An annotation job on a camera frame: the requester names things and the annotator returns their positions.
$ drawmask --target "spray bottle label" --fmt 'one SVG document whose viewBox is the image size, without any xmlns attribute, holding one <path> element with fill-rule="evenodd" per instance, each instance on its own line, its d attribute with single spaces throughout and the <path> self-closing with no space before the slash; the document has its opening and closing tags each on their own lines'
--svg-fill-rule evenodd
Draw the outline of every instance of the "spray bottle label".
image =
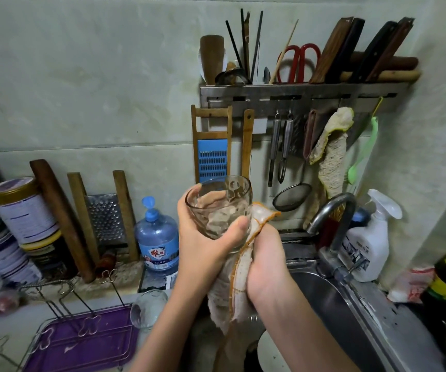
<svg viewBox="0 0 446 372">
<path fill-rule="evenodd" d="M 364 250 L 364 252 L 366 252 L 366 254 L 369 252 L 369 249 L 367 249 L 367 246 L 363 246 L 360 243 L 357 243 L 357 244 L 358 244 L 359 249 Z M 350 240 L 347 236 L 344 238 L 344 241 L 342 242 L 342 248 L 340 249 L 340 253 L 343 254 L 344 257 L 346 257 L 349 261 L 352 261 L 352 264 L 350 266 L 347 266 L 348 268 L 353 266 L 362 257 L 365 257 L 365 255 L 363 255 L 359 249 L 354 247 L 354 245 L 350 242 Z M 357 267 L 356 270 L 358 270 L 358 271 L 360 271 L 361 269 L 366 270 L 369 266 L 369 262 L 370 261 L 366 258 L 366 260 L 364 262 L 362 262 Z"/>
<path fill-rule="evenodd" d="M 178 234 L 172 241 L 157 246 L 139 244 L 146 265 L 153 270 L 166 270 L 178 263 Z"/>
</svg>

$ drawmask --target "metal faucet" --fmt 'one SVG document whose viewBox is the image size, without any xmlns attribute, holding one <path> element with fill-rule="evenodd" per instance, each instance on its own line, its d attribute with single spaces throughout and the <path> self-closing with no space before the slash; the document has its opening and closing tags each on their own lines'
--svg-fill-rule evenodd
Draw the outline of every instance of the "metal faucet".
<svg viewBox="0 0 446 372">
<path fill-rule="evenodd" d="M 319 250 L 319 260 L 317 270 L 324 278 L 335 277 L 339 281 L 349 282 L 352 279 L 350 272 L 338 258 L 338 251 L 347 234 L 348 226 L 356 209 L 356 199 L 351 193 L 341 193 L 328 201 L 314 216 L 306 229 L 310 236 L 318 233 L 326 218 L 340 205 L 345 204 L 345 210 L 340 219 L 337 233 L 331 241 L 330 247 L 322 247 Z"/>
</svg>

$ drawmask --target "white spray bottle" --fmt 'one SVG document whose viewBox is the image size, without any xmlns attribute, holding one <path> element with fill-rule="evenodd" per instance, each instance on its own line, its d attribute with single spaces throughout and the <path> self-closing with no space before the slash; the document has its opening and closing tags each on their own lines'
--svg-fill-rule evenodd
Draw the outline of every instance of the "white spray bottle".
<svg viewBox="0 0 446 372">
<path fill-rule="evenodd" d="M 402 209 L 395 201 L 376 189 L 369 189 L 371 201 L 376 204 L 376 212 L 366 227 L 355 227 L 347 231 L 338 257 L 347 268 L 351 268 L 359 259 L 364 259 L 352 271 L 354 279 L 369 282 L 378 278 L 387 262 L 388 219 L 402 218 Z"/>
</svg>

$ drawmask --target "dish soap bottle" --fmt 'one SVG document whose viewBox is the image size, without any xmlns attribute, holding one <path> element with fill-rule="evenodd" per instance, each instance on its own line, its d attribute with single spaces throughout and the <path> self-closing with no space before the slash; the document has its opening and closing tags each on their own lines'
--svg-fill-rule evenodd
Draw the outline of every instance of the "dish soap bottle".
<svg viewBox="0 0 446 372">
<path fill-rule="evenodd" d="M 178 227 L 175 219 L 154 208 L 154 197 L 144 197 L 145 218 L 135 225 L 135 238 L 146 260 L 146 268 L 157 275 L 170 275 L 178 270 Z"/>
<path fill-rule="evenodd" d="M 366 227 L 354 227 L 347 231 L 338 257 L 350 269 L 359 259 L 364 259 L 352 271 L 354 279 L 369 282 L 378 278 L 387 262 L 388 219 L 402 218 L 402 209 L 395 201 L 376 189 L 369 189 L 371 201 L 376 204 L 376 212 Z"/>
</svg>

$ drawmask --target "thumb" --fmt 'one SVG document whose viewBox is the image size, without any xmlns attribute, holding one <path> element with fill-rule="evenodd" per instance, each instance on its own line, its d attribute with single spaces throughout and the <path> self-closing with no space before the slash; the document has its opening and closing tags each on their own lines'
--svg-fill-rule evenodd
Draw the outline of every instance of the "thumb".
<svg viewBox="0 0 446 372">
<path fill-rule="evenodd" d="M 245 242 L 244 237 L 249 229 L 250 220 L 243 215 L 235 219 L 228 230 L 218 239 L 219 249 L 227 254 L 239 243 Z"/>
</svg>

